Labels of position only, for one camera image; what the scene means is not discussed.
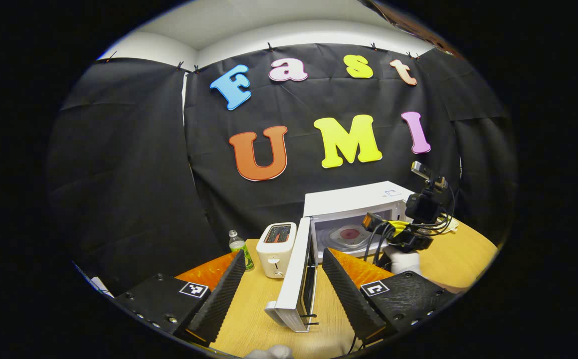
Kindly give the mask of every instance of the orange letter u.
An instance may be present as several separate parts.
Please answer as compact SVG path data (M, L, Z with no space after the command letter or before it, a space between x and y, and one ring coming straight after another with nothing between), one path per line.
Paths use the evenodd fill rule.
M255 163L253 152L253 141L257 137L255 132L243 132L231 136L229 143L233 146L236 167L240 175L250 181L270 180L281 175L287 167L287 152L284 147L284 134L286 133L287 128L284 126L269 127L262 132L270 139L273 155L273 162L265 167L260 167Z

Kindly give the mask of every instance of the ceiling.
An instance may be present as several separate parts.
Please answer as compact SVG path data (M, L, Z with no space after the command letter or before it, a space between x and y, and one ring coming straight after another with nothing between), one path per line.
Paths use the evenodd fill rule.
M136 30L202 50L244 31L300 20L345 20L396 30L358 0L194 0Z

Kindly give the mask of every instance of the pink letter i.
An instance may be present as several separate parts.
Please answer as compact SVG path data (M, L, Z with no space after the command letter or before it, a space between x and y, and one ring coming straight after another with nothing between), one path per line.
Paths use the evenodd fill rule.
M413 153L426 153L430 151L430 145L426 142L424 131L421 129L419 119L421 115L418 112L405 112L402 118L409 125L410 136L412 136L412 150Z

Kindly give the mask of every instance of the green label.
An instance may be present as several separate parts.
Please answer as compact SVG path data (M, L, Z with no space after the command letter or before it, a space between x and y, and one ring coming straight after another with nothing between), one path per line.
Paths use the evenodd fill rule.
M235 252L236 250L243 250L243 252L245 252L245 264L246 264L246 268L247 270L252 270L253 269L253 260L251 259L251 255L248 253L248 249L247 249L247 245L245 244L244 246L237 248L237 249L231 249L232 252Z

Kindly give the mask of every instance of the white wall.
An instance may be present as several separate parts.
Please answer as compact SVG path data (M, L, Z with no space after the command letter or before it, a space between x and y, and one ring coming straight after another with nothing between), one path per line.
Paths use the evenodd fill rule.
M370 46L400 53L422 55L432 45L410 36L396 28L385 29L358 22L338 20L305 20L278 23L255 30L241 32L230 38L209 45L197 53L197 65L207 66L234 55L272 47L298 45L302 43L347 43Z
M180 41L151 32L134 31L112 45L99 59L107 59L115 51L116 57L147 59L177 66L184 61L183 68L193 70L198 51Z

